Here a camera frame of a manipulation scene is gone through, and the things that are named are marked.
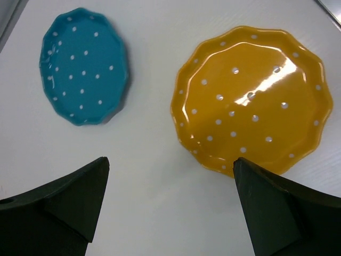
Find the teal polka dot plate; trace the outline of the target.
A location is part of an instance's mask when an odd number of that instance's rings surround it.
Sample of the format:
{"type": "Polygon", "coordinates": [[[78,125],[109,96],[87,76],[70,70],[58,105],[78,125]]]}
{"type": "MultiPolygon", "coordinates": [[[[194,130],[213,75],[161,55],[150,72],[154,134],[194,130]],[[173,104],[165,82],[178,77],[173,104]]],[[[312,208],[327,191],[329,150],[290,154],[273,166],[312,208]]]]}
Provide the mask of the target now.
{"type": "Polygon", "coordinates": [[[39,70],[53,109],[77,126],[115,113],[129,80],[124,41],[103,14],[82,7],[55,18],[42,40],[39,70]]]}

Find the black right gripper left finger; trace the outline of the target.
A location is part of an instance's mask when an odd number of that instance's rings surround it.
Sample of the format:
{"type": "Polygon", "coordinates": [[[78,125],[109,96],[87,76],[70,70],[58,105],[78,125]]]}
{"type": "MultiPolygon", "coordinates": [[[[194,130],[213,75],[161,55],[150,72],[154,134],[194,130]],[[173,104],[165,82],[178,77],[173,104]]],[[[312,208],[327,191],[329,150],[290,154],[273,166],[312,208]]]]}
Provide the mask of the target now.
{"type": "Polygon", "coordinates": [[[109,177],[100,157],[77,171],[1,200],[1,255],[85,255],[109,177]]]}

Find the yellow polka dot plate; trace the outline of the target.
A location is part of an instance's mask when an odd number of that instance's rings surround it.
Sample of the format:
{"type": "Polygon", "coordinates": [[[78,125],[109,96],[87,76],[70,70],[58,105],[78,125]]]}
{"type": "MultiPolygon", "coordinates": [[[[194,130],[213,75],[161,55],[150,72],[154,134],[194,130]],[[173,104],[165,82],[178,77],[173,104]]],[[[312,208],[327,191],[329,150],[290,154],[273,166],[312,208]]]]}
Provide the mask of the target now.
{"type": "Polygon", "coordinates": [[[229,176],[239,157],[285,173],[317,149],[332,109],[322,60],[285,30],[250,26],[199,44],[170,105],[180,144],[229,176]]]}

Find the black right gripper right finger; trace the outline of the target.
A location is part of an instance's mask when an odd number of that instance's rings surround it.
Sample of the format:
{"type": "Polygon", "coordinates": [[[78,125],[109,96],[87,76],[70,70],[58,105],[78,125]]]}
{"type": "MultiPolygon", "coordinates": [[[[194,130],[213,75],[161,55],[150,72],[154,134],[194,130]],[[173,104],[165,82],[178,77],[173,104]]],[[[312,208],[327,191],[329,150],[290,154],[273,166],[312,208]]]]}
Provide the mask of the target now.
{"type": "Polygon", "coordinates": [[[340,198],[243,158],[235,183],[255,255],[340,255],[340,198]]]}

